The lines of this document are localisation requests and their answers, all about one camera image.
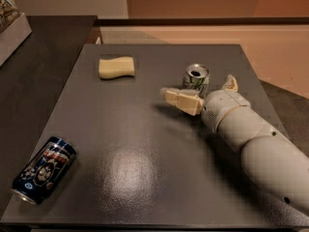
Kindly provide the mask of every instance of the silver soda can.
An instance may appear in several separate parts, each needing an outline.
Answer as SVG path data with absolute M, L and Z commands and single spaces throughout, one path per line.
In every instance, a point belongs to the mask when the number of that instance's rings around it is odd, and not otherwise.
M 52 136 L 13 181 L 12 192 L 31 204 L 40 204 L 55 189 L 75 150 L 65 140 Z
M 199 91 L 199 96 L 204 98 L 210 84 L 210 70 L 203 64 L 189 65 L 183 75 L 183 88 Z

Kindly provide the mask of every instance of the tabletop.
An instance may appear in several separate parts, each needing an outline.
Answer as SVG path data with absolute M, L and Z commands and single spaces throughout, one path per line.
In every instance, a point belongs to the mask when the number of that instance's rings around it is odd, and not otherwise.
M 28 16 L 32 34 L 0 67 L 0 217 L 96 16 Z
M 132 56 L 136 76 L 101 80 L 98 60 Z M 1 222 L 53 227 L 291 228 L 309 217 L 256 188 L 239 156 L 198 117 L 162 101 L 185 67 L 211 70 L 210 91 L 227 74 L 263 118 L 285 133 L 239 45 L 86 44 L 35 147 L 51 135 L 77 158 L 52 195 L 32 206 L 12 197 Z

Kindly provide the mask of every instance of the dark countertop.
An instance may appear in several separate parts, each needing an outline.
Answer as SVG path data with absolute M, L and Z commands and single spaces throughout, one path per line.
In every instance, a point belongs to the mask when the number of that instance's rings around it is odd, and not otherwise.
M 134 56 L 136 77 L 99 80 L 98 59 L 104 54 Z M 160 87 L 179 84 L 187 63 L 205 59 L 211 65 L 210 90 L 232 72 L 253 108 L 285 132 L 239 45 L 85 45 L 35 147 L 37 152 L 57 132 L 76 145 L 76 162 L 40 206 L 12 198 L 2 222 L 97 228 L 308 226 L 307 216 L 247 182 L 237 156 L 211 137 L 199 118 L 184 116 L 160 99 Z
M 96 16 L 29 16 L 32 34 L 0 67 L 0 217 Z

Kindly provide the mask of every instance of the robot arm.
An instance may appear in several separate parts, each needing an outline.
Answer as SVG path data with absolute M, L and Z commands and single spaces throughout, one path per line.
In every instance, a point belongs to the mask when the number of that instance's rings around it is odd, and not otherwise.
M 200 114 L 203 123 L 239 153 L 242 168 L 253 183 L 309 215 L 309 159 L 252 110 L 249 101 L 234 90 L 214 91 L 204 100 L 181 90 L 163 93 L 180 110 Z

